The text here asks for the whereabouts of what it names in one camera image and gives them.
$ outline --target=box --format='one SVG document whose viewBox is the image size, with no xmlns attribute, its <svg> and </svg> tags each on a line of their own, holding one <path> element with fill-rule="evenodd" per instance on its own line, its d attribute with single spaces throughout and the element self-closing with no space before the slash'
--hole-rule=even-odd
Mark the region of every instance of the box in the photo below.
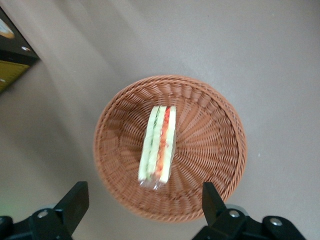
<svg viewBox="0 0 320 240">
<path fill-rule="evenodd" d="M 39 59 L 0 7 L 0 93 Z"/>
</svg>

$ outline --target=plastic wrap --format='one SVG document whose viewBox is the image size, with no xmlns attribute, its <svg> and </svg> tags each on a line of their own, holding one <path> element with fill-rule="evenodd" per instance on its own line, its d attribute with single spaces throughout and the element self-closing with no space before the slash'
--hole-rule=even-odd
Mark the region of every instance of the plastic wrap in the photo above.
<svg viewBox="0 0 320 240">
<path fill-rule="evenodd" d="M 142 187 L 157 190 L 170 178 L 176 149 L 176 107 L 155 106 L 149 116 L 139 164 Z"/>
</svg>

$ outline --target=screw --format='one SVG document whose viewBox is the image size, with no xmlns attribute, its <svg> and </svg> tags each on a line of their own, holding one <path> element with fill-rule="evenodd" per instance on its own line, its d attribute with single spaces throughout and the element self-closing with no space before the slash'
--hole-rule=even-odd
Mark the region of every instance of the screw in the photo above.
<svg viewBox="0 0 320 240">
<path fill-rule="evenodd" d="M 30 48 L 27 48 L 27 47 L 25 47 L 25 46 L 22 46 L 21 48 L 22 48 L 22 50 L 27 51 L 27 52 L 30 52 L 30 51 L 31 51 Z"/>
<path fill-rule="evenodd" d="M 282 222 L 278 218 L 270 218 L 270 222 L 275 226 L 282 226 Z"/>
<path fill-rule="evenodd" d="M 231 210 L 229 212 L 230 216 L 233 217 L 233 218 L 238 218 L 240 217 L 240 214 L 236 211 L 236 210 Z"/>
<path fill-rule="evenodd" d="M 38 214 L 38 218 L 43 218 L 43 217 L 45 217 L 45 216 L 47 216 L 48 215 L 48 212 L 46 211 L 46 210 L 44 210 L 44 211 L 42 211 L 42 212 L 40 212 L 39 214 Z"/>
</svg>

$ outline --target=woven pattern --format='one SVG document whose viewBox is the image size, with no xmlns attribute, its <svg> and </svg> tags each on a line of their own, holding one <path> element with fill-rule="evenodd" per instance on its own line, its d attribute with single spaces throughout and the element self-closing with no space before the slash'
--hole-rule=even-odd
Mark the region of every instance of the woven pattern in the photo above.
<svg viewBox="0 0 320 240">
<path fill-rule="evenodd" d="M 154 106 L 176 106 L 176 150 L 168 183 L 139 186 L 144 133 Z M 202 184 L 212 182 L 226 201 L 239 183 L 247 142 L 233 106 L 211 86 L 180 75 L 160 75 L 121 90 L 102 112 L 94 136 L 99 175 L 132 212 L 161 222 L 203 216 Z"/>
</svg>

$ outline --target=round basket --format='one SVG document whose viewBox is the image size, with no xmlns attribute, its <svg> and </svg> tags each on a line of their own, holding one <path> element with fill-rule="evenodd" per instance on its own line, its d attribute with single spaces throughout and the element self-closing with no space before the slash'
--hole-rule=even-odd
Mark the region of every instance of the round basket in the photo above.
<svg viewBox="0 0 320 240">
<path fill-rule="evenodd" d="M 176 106 L 176 149 L 168 183 L 141 187 L 138 169 L 154 106 Z M 203 216 L 202 184 L 226 201 L 247 160 L 244 129 L 233 106 L 206 83 L 180 75 L 152 76 L 121 90 L 98 120 L 94 157 L 111 194 L 132 212 L 161 222 Z"/>
</svg>

